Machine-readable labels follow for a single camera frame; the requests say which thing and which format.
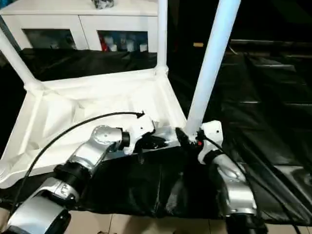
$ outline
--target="object on cabinet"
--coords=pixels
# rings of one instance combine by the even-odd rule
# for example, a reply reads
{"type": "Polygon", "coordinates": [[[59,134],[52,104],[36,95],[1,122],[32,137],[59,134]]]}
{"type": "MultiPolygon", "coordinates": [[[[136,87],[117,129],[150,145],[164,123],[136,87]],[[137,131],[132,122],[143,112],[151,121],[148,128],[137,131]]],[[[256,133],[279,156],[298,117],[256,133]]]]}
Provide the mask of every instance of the object on cabinet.
{"type": "Polygon", "coordinates": [[[92,0],[97,9],[104,9],[114,6],[114,0],[92,0]]]}

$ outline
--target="cabinet door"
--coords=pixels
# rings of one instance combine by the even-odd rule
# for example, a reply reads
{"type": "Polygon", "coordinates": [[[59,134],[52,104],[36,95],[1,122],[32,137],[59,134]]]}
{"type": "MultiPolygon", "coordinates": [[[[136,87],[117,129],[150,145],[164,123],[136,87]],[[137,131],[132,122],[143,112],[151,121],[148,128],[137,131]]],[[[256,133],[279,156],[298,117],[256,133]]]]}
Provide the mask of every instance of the cabinet door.
{"type": "Polygon", "coordinates": [[[90,50],[157,52],[157,17],[80,16],[90,50]]]}
{"type": "Polygon", "coordinates": [[[88,49],[79,16],[2,16],[21,49],[88,49]]]}

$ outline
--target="red object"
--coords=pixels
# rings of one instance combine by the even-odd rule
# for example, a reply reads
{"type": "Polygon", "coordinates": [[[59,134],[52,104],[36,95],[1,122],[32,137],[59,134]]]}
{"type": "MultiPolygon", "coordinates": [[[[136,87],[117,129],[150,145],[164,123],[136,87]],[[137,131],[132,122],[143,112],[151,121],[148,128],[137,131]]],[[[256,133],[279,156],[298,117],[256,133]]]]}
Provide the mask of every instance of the red object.
{"type": "Polygon", "coordinates": [[[107,52],[107,51],[108,51],[108,46],[107,46],[107,44],[105,43],[103,37],[99,37],[99,41],[101,42],[102,51],[107,52]]]}

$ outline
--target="black connector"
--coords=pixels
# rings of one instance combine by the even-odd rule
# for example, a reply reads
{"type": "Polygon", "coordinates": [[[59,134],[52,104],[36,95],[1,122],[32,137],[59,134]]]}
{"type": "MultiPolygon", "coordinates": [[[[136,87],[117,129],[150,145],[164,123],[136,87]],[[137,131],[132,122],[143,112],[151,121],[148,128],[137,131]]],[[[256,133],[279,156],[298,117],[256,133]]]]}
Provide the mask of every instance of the black connector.
{"type": "Polygon", "coordinates": [[[263,219],[254,214],[232,214],[226,217],[228,234],[267,234],[263,219]]]}

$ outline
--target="white cabinet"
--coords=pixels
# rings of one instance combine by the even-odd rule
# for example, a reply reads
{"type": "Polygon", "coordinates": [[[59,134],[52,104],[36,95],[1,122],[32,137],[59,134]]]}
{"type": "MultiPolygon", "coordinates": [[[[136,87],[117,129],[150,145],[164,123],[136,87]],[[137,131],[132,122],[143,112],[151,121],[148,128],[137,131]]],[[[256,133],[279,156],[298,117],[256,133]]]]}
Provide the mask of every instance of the white cabinet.
{"type": "Polygon", "coordinates": [[[0,10],[21,49],[157,52],[157,0],[18,0],[0,10]]]}

